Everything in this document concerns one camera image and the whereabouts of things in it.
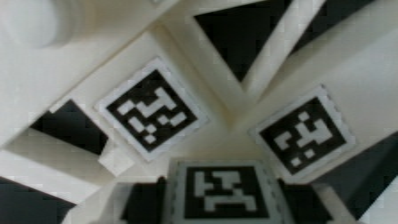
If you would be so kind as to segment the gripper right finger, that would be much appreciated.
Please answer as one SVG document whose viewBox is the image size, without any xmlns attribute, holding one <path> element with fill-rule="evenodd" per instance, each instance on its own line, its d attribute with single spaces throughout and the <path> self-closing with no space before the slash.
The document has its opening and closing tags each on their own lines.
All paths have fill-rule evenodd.
<svg viewBox="0 0 398 224">
<path fill-rule="evenodd" d="M 315 184 L 313 188 L 321 197 L 321 201 L 326 205 L 328 212 L 331 214 L 331 220 L 328 221 L 328 224 L 361 224 L 349 211 L 333 187 L 328 184 Z"/>
</svg>

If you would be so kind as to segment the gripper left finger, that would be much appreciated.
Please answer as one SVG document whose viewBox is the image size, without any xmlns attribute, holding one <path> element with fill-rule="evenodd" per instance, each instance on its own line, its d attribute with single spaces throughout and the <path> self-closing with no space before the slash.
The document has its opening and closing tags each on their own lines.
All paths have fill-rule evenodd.
<svg viewBox="0 0 398 224">
<path fill-rule="evenodd" d="M 111 197 L 106 202 L 106 208 L 100 213 L 100 217 L 90 224 L 129 224 L 123 217 L 127 205 L 130 201 L 134 190 L 132 183 L 118 183 L 111 192 Z"/>
</svg>

